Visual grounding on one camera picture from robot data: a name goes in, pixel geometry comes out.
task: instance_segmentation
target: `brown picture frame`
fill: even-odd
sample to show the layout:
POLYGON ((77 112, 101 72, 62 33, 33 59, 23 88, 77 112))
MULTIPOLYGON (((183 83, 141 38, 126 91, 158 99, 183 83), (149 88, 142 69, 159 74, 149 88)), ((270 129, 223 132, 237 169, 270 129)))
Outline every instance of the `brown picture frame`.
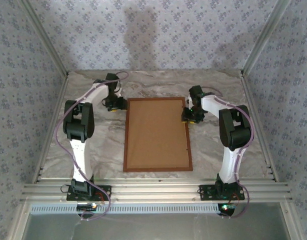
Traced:
POLYGON ((184 172, 193 171, 193 161, 190 145, 190 136, 188 123, 184 124, 185 138, 186 138, 186 150, 188 154, 188 167, 148 167, 148 168, 128 168, 128 136, 129 136, 129 123, 130 123, 130 106, 132 101, 169 101, 169 100, 181 100, 182 107, 186 106, 184 97, 148 97, 148 98, 129 98, 128 99, 128 109, 126 113, 125 121, 125 137, 124 137, 124 158, 123 158, 123 171, 124 172, 184 172))

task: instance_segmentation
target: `robotic arm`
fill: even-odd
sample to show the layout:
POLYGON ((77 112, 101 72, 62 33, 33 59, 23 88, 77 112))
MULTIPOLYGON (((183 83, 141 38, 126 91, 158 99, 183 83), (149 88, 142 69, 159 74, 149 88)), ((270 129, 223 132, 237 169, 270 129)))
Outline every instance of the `robotic arm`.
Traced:
MULTIPOLYGON (((199 85, 193 86, 189 90, 187 103, 188 107, 184 108, 181 116, 183 122, 199 123, 203 121, 205 114, 208 112, 219 119, 219 135, 224 146, 224 154, 215 183, 215 194, 219 199, 230 198, 233 192, 240 192, 235 174, 239 179, 240 163, 246 151, 245 148, 242 150, 241 148, 251 138, 250 123, 241 112, 219 103, 214 93, 204 93, 199 85), (235 167, 238 154, 240 154, 240 158, 237 167, 235 167)), ((249 115, 248 108, 245 105, 238 107, 249 115)))
MULTIPOLYGON (((100 83, 118 79, 117 75, 108 73, 105 80, 96 80, 92 84, 91 89, 95 89, 100 83)), ((101 85, 85 98, 86 94, 90 91, 88 90, 78 99, 66 101, 64 106, 64 112, 66 112, 78 100, 85 98, 65 117, 63 121, 63 132, 70 140, 73 155, 80 170, 91 182, 94 182, 93 171, 90 165, 90 138, 93 136, 95 130, 93 106, 97 106, 102 102, 110 112, 116 111, 117 109, 126 110, 127 100, 120 96, 120 83, 119 88, 116 90, 117 85, 117 82, 109 82, 101 85)), ((85 182, 85 179, 76 166, 74 166, 71 188, 77 194, 86 196, 92 196, 94 194, 94 188, 85 182)))

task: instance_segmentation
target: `black mounting bracket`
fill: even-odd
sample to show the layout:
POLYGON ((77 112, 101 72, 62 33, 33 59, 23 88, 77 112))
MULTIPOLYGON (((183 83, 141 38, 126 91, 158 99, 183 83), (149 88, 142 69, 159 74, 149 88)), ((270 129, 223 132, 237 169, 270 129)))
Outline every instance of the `black mounting bracket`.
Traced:
MULTIPOLYGON (((90 182, 94 182, 94 176, 90 179, 90 182)), ((106 193, 111 196, 112 187, 110 185, 97 185, 106 193)), ((108 201, 108 197, 99 189, 90 185, 88 182, 71 180, 71 185, 67 192, 67 201, 87 201, 87 202, 99 202, 108 201)))
POLYGON ((203 92, 201 86, 193 86, 189 89, 189 94, 192 100, 193 107, 189 109, 184 107, 181 114, 181 121, 186 123, 195 123, 198 124, 202 122, 205 118, 205 114, 208 111, 203 110, 202 108, 202 98, 208 95, 214 95, 212 92, 203 92))
MULTIPOLYGON (((103 83, 105 81, 119 80, 119 77, 114 73, 108 73, 105 80, 97 79, 93 83, 103 83)), ((108 86, 108 96, 104 99, 104 106, 108 109, 108 112, 113 112, 114 110, 127 110, 128 102, 122 96, 118 97, 116 95, 115 89, 117 88, 118 82, 106 83, 108 86)))
POLYGON ((219 174, 214 185, 199 185, 197 192, 200 194, 201 201, 245 199, 244 189, 238 183, 223 183, 219 174))

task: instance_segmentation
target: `marble-patterned surface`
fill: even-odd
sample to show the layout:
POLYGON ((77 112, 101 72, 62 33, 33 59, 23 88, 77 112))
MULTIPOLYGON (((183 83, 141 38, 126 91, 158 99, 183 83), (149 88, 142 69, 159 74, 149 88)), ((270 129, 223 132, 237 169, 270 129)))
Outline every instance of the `marble-patterned surface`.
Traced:
MULTIPOLYGON (((66 100, 80 97, 95 78, 104 79, 106 73, 88 71, 84 72, 85 77, 71 72, 59 117, 64 113, 66 100)), ((132 71, 121 85, 125 98, 186 97, 192 86, 201 85, 220 90, 223 98, 233 104, 247 103, 238 71, 132 71)), ((108 112, 99 104, 94 107, 94 118, 90 155, 95 178, 215 178, 221 168, 224 148, 219 138, 218 119, 211 114, 206 114, 204 122, 189 125, 193 171, 188 172, 123 172, 126 111, 108 112)), ((62 130, 58 136, 60 142, 70 149, 62 130)), ((69 156, 52 140, 42 177, 69 178, 73 169, 69 156)), ((244 154, 239 174, 249 178, 266 176, 266 163, 257 137, 244 154)))

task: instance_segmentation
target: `floral wallpaper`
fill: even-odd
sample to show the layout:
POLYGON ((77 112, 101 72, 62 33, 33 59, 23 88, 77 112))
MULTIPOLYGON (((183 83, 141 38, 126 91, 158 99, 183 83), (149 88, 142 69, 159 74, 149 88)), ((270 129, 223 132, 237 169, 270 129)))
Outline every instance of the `floral wallpaper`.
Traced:
POLYGON ((293 0, 247 77, 307 236, 307 0, 293 0))
POLYGON ((30 183, 63 77, 16 0, 0 0, 0 240, 30 183))
POLYGON ((68 70, 231 70, 277 0, 30 2, 68 70))

